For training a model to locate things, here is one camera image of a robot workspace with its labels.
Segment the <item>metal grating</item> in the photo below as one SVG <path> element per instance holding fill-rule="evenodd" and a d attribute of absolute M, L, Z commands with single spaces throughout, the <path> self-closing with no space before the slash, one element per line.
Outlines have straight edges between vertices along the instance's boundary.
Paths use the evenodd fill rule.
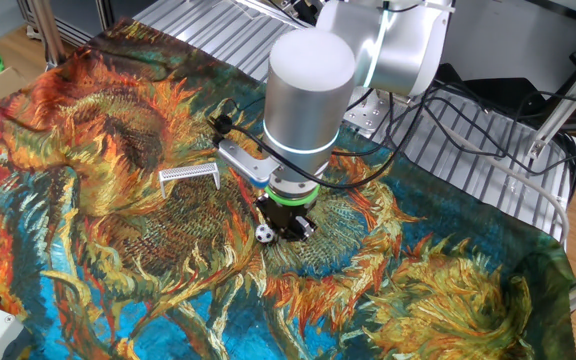
<path fill-rule="evenodd" d="M 37 24 L 35 23 L 35 16 L 30 11 L 28 1 L 17 0 L 17 3 L 19 4 L 19 10 L 21 11 L 21 15 L 26 21 L 26 23 L 34 28 L 37 28 Z M 72 44 L 74 46 L 81 46 L 92 38 L 91 34 L 83 32 L 74 26 L 71 26 L 70 24 L 68 24 L 68 22 L 63 21 L 58 17 L 55 17 L 55 22 L 57 23 L 57 28 L 59 29 L 59 34 L 61 38 L 64 41 L 68 42 L 69 44 Z"/>
<path fill-rule="evenodd" d="M 294 22 L 275 9 L 251 0 L 238 0 L 237 5 L 227 0 L 159 0 L 135 16 L 135 19 L 237 66 L 259 81 L 266 80 L 268 56 L 274 41 L 296 27 Z M 494 113 L 486 114 L 475 103 L 449 92 L 441 91 L 435 96 L 448 99 L 499 143 L 505 144 L 512 123 L 509 118 Z M 489 140 L 445 104 L 435 102 L 431 110 L 443 124 L 473 144 L 484 151 L 495 151 Z M 401 114 L 403 111 L 403 107 L 398 107 L 396 113 Z M 402 129 L 408 128 L 413 116 L 414 113 L 411 113 L 396 124 L 393 131 L 397 143 L 405 133 Z M 380 141 L 383 138 L 385 126 L 380 129 L 382 133 L 377 134 L 373 140 Z M 534 130 L 518 125 L 512 136 L 510 148 L 514 149 L 516 157 L 526 163 L 525 154 L 532 134 Z M 406 148 L 406 155 L 423 169 L 475 198 L 555 238 L 561 236 L 560 221 L 555 220 L 554 207 L 548 201 L 478 156 L 458 151 L 431 119 L 422 119 Z M 546 164 L 559 161 L 564 156 L 559 147 L 551 144 L 532 167 L 543 169 Z M 521 172 L 518 165 L 509 159 L 501 161 Z M 565 207 L 570 192 L 569 173 L 567 166 L 562 164 L 543 176 L 531 179 L 559 197 Z"/>
<path fill-rule="evenodd" d="M 159 172 L 159 177 L 162 180 L 168 181 L 168 180 L 183 179 L 183 178 L 192 177 L 192 176 L 210 175 L 210 174 L 213 174 L 215 172 L 219 173 L 219 169 L 217 168 L 217 164 L 216 163 L 210 163 L 210 164 L 186 166 L 186 167 L 182 167 L 182 168 L 161 170 Z"/>

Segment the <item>metal table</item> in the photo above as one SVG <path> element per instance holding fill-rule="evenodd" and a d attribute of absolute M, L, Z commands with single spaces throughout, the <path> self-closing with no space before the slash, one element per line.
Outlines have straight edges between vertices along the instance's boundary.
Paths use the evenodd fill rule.
<path fill-rule="evenodd" d="M 63 48 L 56 35 L 57 25 L 49 0 L 28 1 L 34 4 L 35 12 L 39 14 L 37 20 L 43 23 L 39 30 L 47 49 L 47 61 L 49 65 L 58 63 L 63 58 Z M 259 81 L 267 78 L 268 56 L 274 41 L 300 26 L 274 8 L 252 0 L 159 0 L 135 16 L 135 19 L 188 42 Z M 510 149 L 514 149 L 515 158 L 528 163 L 528 148 L 534 139 L 535 130 L 518 124 L 513 134 L 510 134 L 511 119 L 482 111 L 472 101 L 446 91 L 439 91 L 435 96 L 447 99 L 466 116 L 474 119 L 498 143 L 505 144 L 508 137 L 511 137 Z M 378 109 L 383 108 L 383 103 L 382 99 L 359 105 L 346 113 L 345 123 L 363 135 L 374 134 L 373 140 L 377 142 L 386 135 L 392 135 L 395 143 L 399 143 L 403 137 L 403 131 L 399 130 L 408 128 L 413 115 L 409 114 L 398 121 L 392 133 L 385 134 L 385 127 L 372 120 L 379 115 Z M 405 109 L 406 106 L 397 106 L 395 116 L 402 114 Z M 492 142 L 459 118 L 450 107 L 436 102 L 431 105 L 431 111 L 437 114 L 443 126 L 484 151 L 496 151 Z M 554 206 L 544 196 L 489 165 L 481 157 L 458 151 L 427 117 L 420 121 L 405 153 L 410 160 L 433 175 L 561 239 L 561 221 L 556 217 Z M 542 156 L 531 164 L 531 168 L 541 170 L 564 157 L 561 148 L 549 143 L 544 147 Z M 505 158 L 497 160 L 519 174 L 526 174 L 514 161 Z M 570 194 L 570 171 L 566 164 L 561 164 L 544 175 L 530 177 L 530 180 L 541 184 L 566 208 Z M 576 281 L 571 288 L 571 310 L 575 309 Z"/>

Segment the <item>electric wire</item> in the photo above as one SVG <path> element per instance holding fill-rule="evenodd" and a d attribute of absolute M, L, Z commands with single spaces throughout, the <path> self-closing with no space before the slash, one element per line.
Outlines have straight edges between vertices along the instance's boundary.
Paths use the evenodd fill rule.
<path fill-rule="evenodd" d="M 424 95 L 422 96 L 422 101 L 424 101 L 426 99 L 427 95 L 428 95 L 428 92 L 425 92 Z M 240 127 L 240 126 L 237 126 L 237 125 L 229 125 L 228 127 L 231 130 L 235 130 L 235 131 L 238 131 L 238 132 L 246 135 L 248 138 L 253 140 L 260 148 L 262 148 L 263 150 L 268 152 L 271 156 L 273 156 L 276 160 L 278 160 L 282 164 L 286 165 L 288 168 L 292 169 L 293 171 L 297 172 L 299 175 L 305 177 L 306 179 L 308 179 L 310 181 L 314 181 L 315 183 L 317 183 L 321 186 L 328 187 L 331 189 L 348 190 L 348 189 L 354 189 L 354 188 L 361 187 L 361 186 L 366 185 L 369 182 L 377 179 L 379 176 L 381 176 L 390 167 L 390 165 L 392 165 L 392 163 L 395 161 L 399 152 L 402 150 L 402 148 L 405 148 L 405 146 L 407 145 L 409 138 L 411 137 L 412 133 L 416 130 L 416 125 L 418 125 L 417 120 L 420 118 L 422 110 L 423 110 L 422 106 L 420 106 L 417 109 L 417 113 L 415 114 L 415 117 L 412 119 L 412 123 L 411 123 L 410 127 L 408 128 L 408 131 L 404 135 L 400 146 L 398 146 L 390 154 L 390 157 L 388 158 L 388 160 L 386 160 L 386 162 L 378 170 L 376 170 L 372 175 L 370 175 L 370 176 L 368 176 L 368 177 L 366 177 L 366 178 L 364 178 L 358 182 L 351 183 L 351 184 L 333 184 L 333 183 L 321 180 L 320 178 L 308 173 L 307 171 L 301 169 L 299 166 L 288 161 L 281 154 L 279 154 L 277 151 L 275 151 L 275 149 L 268 146 L 266 143 L 261 141 L 259 138 L 257 138 L 254 134 L 252 134 L 247 129 Z"/>
<path fill-rule="evenodd" d="M 368 89 L 368 91 L 366 91 L 365 94 L 361 95 L 361 97 L 359 99 L 357 99 L 357 101 L 348 105 L 348 107 L 346 108 L 346 111 L 350 111 L 350 110 L 354 109 L 357 105 L 361 104 L 364 100 L 366 100 L 368 98 L 368 96 L 370 96 L 370 94 L 372 94 L 373 90 L 374 89 Z"/>
<path fill-rule="evenodd" d="M 444 126 L 442 123 L 438 123 L 438 127 L 440 129 L 442 129 L 442 131 L 445 134 L 449 134 L 449 138 L 457 139 L 457 141 L 459 141 L 462 145 L 467 147 L 469 151 L 476 152 L 477 150 L 479 150 L 479 148 L 477 146 L 473 145 L 470 141 L 461 137 L 461 135 L 457 134 L 452 129 Z M 492 157 L 489 157 L 489 156 L 482 156 L 482 157 L 483 157 L 484 161 L 488 162 L 490 165 L 494 166 L 495 168 L 506 173 L 507 175 L 521 181 L 526 186 L 537 191 L 540 195 L 542 195 L 544 198 L 546 198 L 546 200 L 548 200 L 555 207 L 555 211 L 557 212 L 557 215 L 559 216 L 559 218 L 561 218 L 561 240 L 560 240 L 560 243 L 561 243 L 561 246 L 564 248 L 564 251 L 567 251 L 568 233 L 570 232 L 570 221 L 568 220 L 568 215 L 566 214 L 566 210 L 559 203 L 559 201 L 557 201 L 557 198 L 555 198 L 549 191 L 545 190 L 541 186 L 535 184 L 530 179 L 526 178 L 526 176 L 509 169 L 508 167 L 506 167 L 505 165 L 503 165 L 499 161 L 493 159 Z"/>
<path fill-rule="evenodd" d="M 389 12 L 394 12 L 394 13 L 402 13 L 402 12 L 410 11 L 410 10 L 418 8 L 418 7 L 419 7 L 419 4 L 415 4 L 415 5 L 409 6 L 405 9 L 400 9 L 400 10 L 390 10 L 390 9 L 386 9 L 386 8 L 384 8 L 384 10 L 389 11 Z"/>
<path fill-rule="evenodd" d="M 517 165 L 519 167 L 521 167 L 522 169 L 524 169 L 528 174 L 532 175 L 532 176 L 539 176 L 539 175 L 543 175 L 545 173 L 547 173 L 548 171 L 556 168 L 557 166 L 568 162 L 570 160 L 574 160 L 576 159 L 576 155 L 574 156 L 569 156 L 565 159 L 562 159 L 560 161 L 557 161 L 547 167 L 545 167 L 543 170 L 540 171 L 535 171 L 532 169 L 532 167 L 530 166 L 526 166 L 523 164 L 523 162 L 521 160 L 518 160 L 514 155 L 510 154 L 509 151 L 507 151 L 506 149 L 504 149 L 501 146 L 498 146 L 499 144 L 493 141 L 493 144 L 496 144 L 495 147 L 497 147 L 500 151 L 501 154 L 499 153 L 492 153 L 492 152 L 486 152 L 486 151 L 481 151 L 481 149 L 477 148 L 476 150 L 472 150 L 472 149 L 468 149 L 465 148 L 463 146 L 460 146 L 459 144 L 457 144 L 457 142 L 455 142 L 455 140 L 450 136 L 449 132 L 447 132 L 445 130 L 445 127 L 442 126 L 441 122 L 439 121 L 439 119 L 437 118 L 437 116 L 428 108 L 427 105 L 424 105 L 425 110 L 428 113 L 428 117 L 431 118 L 439 127 L 439 130 L 444 134 L 444 136 L 446 137 L 446 139 L 455 147 L 457 148 L 459 151 L 462 151 L 464 153 L 467 154 L 472 154 L 472 155 L 478 155 L 478 156 L 483 156 L 483 157 L 496 157 L 496 158 L 509 158 L 512 161 L 516 162 Z M 472 120 L 468 119 L 467 117 L 465 118 L 465 120 L 469 123 L 472 123 Z"/>
<path fill-rule="evenodd" d="M 484 112 L 489 112 L 490 110 L 494 110 L 497 111 L 501 114 L 504 115 L 510 115 L 510 116 L 516 116 L 516 114 L 513 114 L 513 111 L 509 108 L 506 108 L 504 106 L 495 104 L 492 101 L 486 100 L 482 97 L 480 97 L 479 95 L 477 95 L 477 93 L 475 93 L 474 91 L 472 91 L 470 88 L 468 88 L 468 86 L 466 86 L 463 83 L 459 83 L 459 82 L 443 82 L 441 80 L 433 80 L 434 82 L 438 83 L 439 86 L 435 86 L 435 91 L 438 90 L 445 90 L 448 91 L 450 93 L 453 93 L 455 95 L 459 95 L 461 97 L 465 97 L 467 99 L 470 99 L 472 101 L 474 101 L 475 103 L 477 103 L 477 105 L 479 105 L 479 108 L 484 111 Z M 530 114 L 530 115 L 519 115 L 518 116 L 518 120 L 530 120 L 530 119 L 538 119 L 544 116 L 547 116 L 549 113 L 545 113 L 545 112 L 541 112 L 541 113 L 537 113 L 537 114 Z M 571 116 L 568 118 L 569 120 L 576 120 L 576 116 Z"/>
<path fill-rule="evenodd" d="M 567 95 L 560 95 L 560 94 L 556 94 L 550 91 L 533 91 L 531 93 L 529 93 L 528 95 L 526 95 L 523 100 L 521 101 L 521 103 L 519 104 L 519 108 L 517 108 L 517 113 L 515 114 L 515 117 L 513 118 L 513 123 L 512 126 L 510 128 L 510 135 L 508 137 L 508 143 L 510 143 L 510 140 L 512 138 L 513 135 L 513 130 L 514 127 L 516 126 L 517 122 L 519 121 L 519 117 L 521 115 L 521 112 L 524 108 L 524 106 L 526 106 L 526 104 L 528 103 L 528 101 L 530 100 L 530 98 L 534 97 L 535 95 L 548 95 L 548 96 L 552 96 L 552 97 L 556 97 L 562 100 L 569 100 L 569 101 L 574 101 L 576 102 L 576 98 L 575 97 L 571 97 L 571 96 L 567 96 Z"/>
<path fill-rule="evenodd" d="M 526 102 L 529 100 L 529 98 L 530 98 L 531 96 L 536 95 L 536 94 L 545 94 L 545 95 L 550 95 L 550 96 L 561 97 L 562 99 L 565 99 L 565 100 L 576 101 L 576 98 L 573 98 L 573 97 L 569 97 L 569 96 L 565 96 L 565 95 L 558 95 L 558 94 L 554 94 L 554 93 L 551 93 L 551 92 L 548 92 L 548 91 L 536 91 L 536 92 L 533 92 L 533 93 L 529 94 L 528 96 L 526 96 L 526 97 L 522 100 L 522 103 L 521 103 L 521 105 L 520 105 L 520 107 L 519 107 L 519 109 L 518 109 L 518 111 L 517 111 L 517 114 L 521 113 L 522 107 L 525 106 L 525 104 L 526 104 Z M 566 157 L 565 159 L 562 159 L 561 161 L 558 161 L 558 162 L 556 162 L 556 163 L 554 163 L 554 164 L 551 164 L 551 165 L 547 166 L 546 168 L 544 168 L 544 169 L 541 170 L 541 171 L 535 171 L 535 170 L 532 169 L 531 166 L 526 166 L 525 164 L 523 164 L 522 161 L 519 161 L 518 159 L 516 159 L 516 158 L 510 153 L 510 146 L 511 146 L 511 143 L 512 143 L 512 138 L 513 138 L 513 136 L 514 136 L 515 128 L 516 128 L 517 122 L 518 122 L 518 121 L 517 121 L 517 119 L 518 119 L 517 116 L 515 116 L 515 118 L 513 119 L 513 122 L 512 122 L 511 127 L 510 127 L 510 132 L 509 132 L 509 135 L 508 135 L 508 140 L 506 141 L 506 145 L 505 145 L 505 147 L 504 147 L 504 146 L 502 146 L 501 144 L 499 144 L 497 141 L 495 141 L 495 140 L 490 136 L 490 134 L 488 134 L 488 132 L 486 132 L 483 128 L 481 128 L 479 125 L 477 125 L 472 119 L 468 118 L 468 117 L 467 117 L 462 111 L 460 111 L 454 104 L 450 103 L 449 100 L 444 99 L 444 98 L 440 98 L 440 97 L 433 97 L 433 98 L 428 99 L 428 102 L 430 102 L 430 101 L 442 101 L 442 102 L 445 102 L 445 103 L 446 103 L 448 106 L 450 106 L 461 118 L 463 118 L 466 122 L 468 122 L 469 124 L 471 124 L 471 125 L 472 125 L 474 128 L 476 128 L 478 131 L 480 131 L 481 134 L 482 134 L 484 137 L 486 137 L 486 139 L 488 139 L 498 150 L 501 151 L 501 154 L 491 153 L 491 152 L 484 152 L 484 151 L 481 151 L 481 150 L 479 150 L 479 151 L 467 150 L 467 149 L 465 149 L 465 148 L 463 148 L 463 147 L 461 147 L 461 146 L 458 146 L 457 144 L 455 144 L 454 142 L 451 141 L 451 143 L 452 143 L 457 149 L 459 149 L 460 151 L 464 151 L 464 152 L 466 152 L 466 153 L 473 154 L 473 155 L 494 156 L 494 157 L 497 157 L 497 158 L 505 158 L 505 157 L 508 157 L 508 158 L 510 158 L 511 160 L 517 162 L 518 166 L 520 166 L 522 169 L 524 169 L 527 173 L 529 173 L 530 175 L 534 175 L 534 176 L 543 175 L 543 174 L 545 174 L 546 172 L 552 170 L 553 168 L 556 168 L 557 166 L 559 166 L 559 165 L 562 164 L 562 163 L 569 162 L 569 161 L 571 161 L 571 160 L 575 160 L 575 159 L 576 159 L 576 154 L 575 154 L 575 155 L 573 155 L 573 156 Z M 435 123 L 439 123 L 439 120 L 437 119 L 436 116 L 434 116 L 434 114 L 432 113 L 432 111 L 430 111 L 430 109 L 427 108 L 427 105 L 428 105 L 428 104 L 425 103 L 425 104 L 424 104 L 424 107 L 426 107 L 426 110 L 428 111 L 428 113 L 432 115 L 432 116 L 430 116 L 430 118 L 431 118 L 433 121 L 435 121 Z M 450 136 L 449 136 L 446 132 L 444 132 L 444 135 L 446 136 L 446 138 L 448 138 L 449 141 L 451 140 L 451 139 L 450 139 Z"/>
<path fill-rule="evenodd" d="M 416 107 L 410 107 L 410 108 L 406 109 L 406 111 L 403 114 L 401 114 L 401 115 L 397 116 L 397 118 L 395 118 L 394 117 L 394 111 L 393 111 L 394 110 L 394 99 L 392 98 L 392 94 L 391 94 L 391 96 L 390 96 L 390 109 L 388 110 L 386 115 L 384 115 L 384 118 L 381 121 L 383 123 L 386 120 L 386 118 L 388 116 L 390 116 L 390 121 L 388 122 L 388 126 L 386 127 L 385 133 L 390 134 L 390 129 L 395 124 L 395 122 L 403 119 L 406 115 L 408 115 L 408 113 L 410 113 L 415 108 Z M 381 124 L 379 124 L 379 127 L 377 128 L 377 130 L 370 136 L 369 140 L 373 139 L 373 137 L 379 131 L 379 128 L 381 128 Z M 377 144 L 377 146 L 373 147 L 370 150 L 359 151 L 359 152 L 343 152 L 343 151 L 333 150 L 332 154 L 337 155 L 337 156 L 363 157 L 363 156 L 368 156 L 368 155 L 372 155 L 372 154 L 376 153 L 377 151 L 384 148 L 387 143 L 388 143 L 388 136 L 384 137 L 382 139 L 382 141 L 379 144 Z"/>
<path fill-rule="evenodd" d="M 260 102 L 260 101 L 262 101 L 262 100 L 265 100 L 265 99 L 266 99 L 266 97 L 265 97 L 265 96 L 262 96 L 262 97 L 260 97 L 259 99 L 253 100 L 252 102 L 248 103 L 248 105 L 246 105 L 246 106 L 244 106 L 244 107 L 242 107 L 242 108 L 239 107 L 239 104 L 237 104 L 237 102 L 236 102 L 235 99 L 233 99 L 233 98 L 227 98 L 227 99 L 226 99 L 226 102 L 230 102 L 230 103 L 235 107 L 235 109 L 237 109 L 237 111 L 241 112 L 241 111 L 246 111 L 246 110 L 248 110 L 251 106 L 253 106 L 253 105 L 255 105 L 256 103 L 258 103 L 258 102 Z"/>

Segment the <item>green ring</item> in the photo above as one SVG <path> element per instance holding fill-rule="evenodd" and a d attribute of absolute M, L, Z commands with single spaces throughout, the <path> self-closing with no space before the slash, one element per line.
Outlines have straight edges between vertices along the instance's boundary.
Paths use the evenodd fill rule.
<path fill-rule="evenodd" d="M 310 195 L 306 196 L 303 199 L 298 199 L 298 200 L 285 199 L 285 198 L 275 194 L 272 191 L 272 189 L 270 189 L 269 186 L 266 186 L 266 188 L 264 188 L 264 191 L 266 192 L 266 194 L 268 194 L 268 196 L 270 196 L 271 199 L 275 200 L 275 202 L 277 204 L 281 204 L 284 206 L 301 206 L 301 205 L 308 204 L 311 201 L 315 200 L 315 198 L 317 197 L 317 194 L 319 194 L 319 188 L 320 187 L 321 187 L 320 185 L 317 185 L 315 190 L 312 193 L 310 193 Z"/>

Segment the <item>cylindrical robot joint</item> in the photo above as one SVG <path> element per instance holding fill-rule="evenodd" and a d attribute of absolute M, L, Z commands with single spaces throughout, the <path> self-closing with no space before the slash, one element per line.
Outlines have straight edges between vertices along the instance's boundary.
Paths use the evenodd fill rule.
<path fill-rule="evenodd" d="M 295 30 L 277 40 L 269 66 L 264 141 L 288 161 L 318 176 L 330 159 L 352 95 L 353 52 L 335 34 L 314 28 Z M 307 182 L 287 167 L 274 175 L 278 184 Z M 295 191 L 313 188 L 298 186 Z"/>

